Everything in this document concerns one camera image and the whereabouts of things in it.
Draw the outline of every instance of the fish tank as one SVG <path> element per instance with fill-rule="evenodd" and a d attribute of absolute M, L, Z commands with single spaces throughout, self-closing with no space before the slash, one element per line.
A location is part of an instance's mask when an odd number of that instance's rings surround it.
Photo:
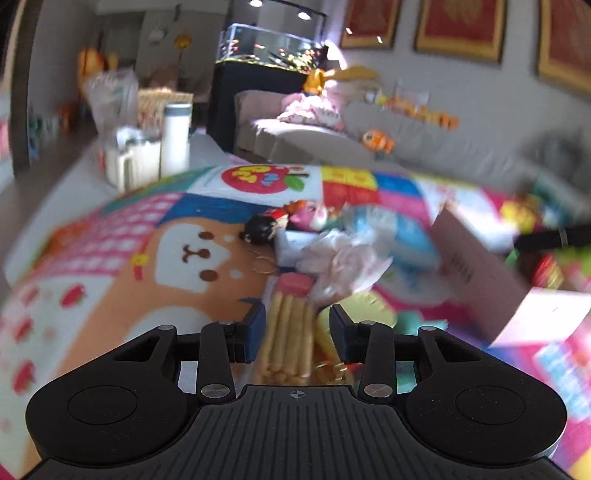
<path fill-rule="evenodd" d="M 217 61 L 241 61 L 307 74 L 318 66 L 321 48 L 309 38 L 232 24 L 220 35 Z"/>

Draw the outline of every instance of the play mat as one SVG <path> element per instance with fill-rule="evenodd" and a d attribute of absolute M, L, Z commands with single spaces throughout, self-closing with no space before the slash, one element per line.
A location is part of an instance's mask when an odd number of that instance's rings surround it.
<path fill-rule="evenodd" d="M 425 226 L 443 205 L 453 205 L 489 244 L 503 244 L 516 223 L 529 221 L 515 202 L 474 186 L 316 166 L 207 167 L 120 198 L 57 231 L 4 305 L 0 479 L 19 478 L 39 461 L 24 411 L 42 385 L 158 325 L 173 323 L 184 334 L 242 319 L 261 298 L 268 275 L 253 268 L 254 254 L 239 233 L 253 214 L 300 199 L 336 209 L 383 205 Z M 273 256 L 270 247 L 258 254 Z M 392 266 L 374 292 L 398 312 L 447 319 L 452 334 L 483 346 L 438 274 L 410 278 Z M 586 324 L 561 344 L 490 352 L 560 393 L 569 421 L 554 461 L 577 480 L 589 480 Z"/>

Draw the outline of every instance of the gold frame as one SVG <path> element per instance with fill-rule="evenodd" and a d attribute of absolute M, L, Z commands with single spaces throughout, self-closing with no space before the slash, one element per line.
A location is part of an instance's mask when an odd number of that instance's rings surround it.
<path fill-rule="evenodd" d="M 550 58 L 551 0 L 540 0 L 540 53 L 538 75 L 549 82 L 591 93 L 591 74 Z"/>
<path fill-rule="evenodd" d="M 347 27 L 351 21 L 353 15 L 353 5 L 356 0 L 349 0 L 347 7 L 347 16 L 345 17 L 345 24 L 343 25 L 343 31 L 340 36 L 340 48 L 394 48 L 394 37 L 396 36 L 396 28 L 398 26 L 398 17 L 400 15 L 400 9 L 402 7 L 403 0 L 391 0 L 392 3 L 396 2 L 396 6 L 392 10 L 390 19 L 388 20 L 388 32 L 387 36 L 382 38 L 382 42 L 378 41 L 378 37 L 374 35 L 364 35 L 360 37 L 351 36 L 347 33 Z"/>
<path fill-rule="evenodd" d="M 458 55 L 482 61 L 501 63 L 503 58 L 503 43 L 505 41 L 507 0 L 496 0 L 496 6 L 499 9 L 499 15 L 496 16 L 495 35 L 491 44 L 490 42 L 458 40 L 449 37 L 426 37 L 427 16 L 431 7 L 431 0 L 423 0 L 415 49 L 429 53 Z"/>

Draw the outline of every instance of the red painting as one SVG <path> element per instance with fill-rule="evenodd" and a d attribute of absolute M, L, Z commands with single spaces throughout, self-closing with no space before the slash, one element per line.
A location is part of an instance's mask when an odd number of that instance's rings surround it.
<path fill-rule="evenodd" d="M 501 61 L 506 0 L 424 0 L 417 50 Z"/>
<path fill-rule="evenodd" d="M 591 93 L 591 7 L 541 0 L 540 76 Z"/>
<path fill-rule="evenodd" d="M 350 0 L 342 48 L 390 48 L 401 0 Z"/>

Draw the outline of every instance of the pink checkered pattern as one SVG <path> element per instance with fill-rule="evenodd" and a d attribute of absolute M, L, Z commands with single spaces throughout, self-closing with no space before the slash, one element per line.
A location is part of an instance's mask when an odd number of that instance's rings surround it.
<path fill-rule="evenodd" d="M 97 218 L 96 223 L 63 253 L 41 264 L 33 276 L 44 278 L 79 274 L 116 277 L 152 233 L 154 226 L 182 196 L 182 193 L 153 195 Z"/>

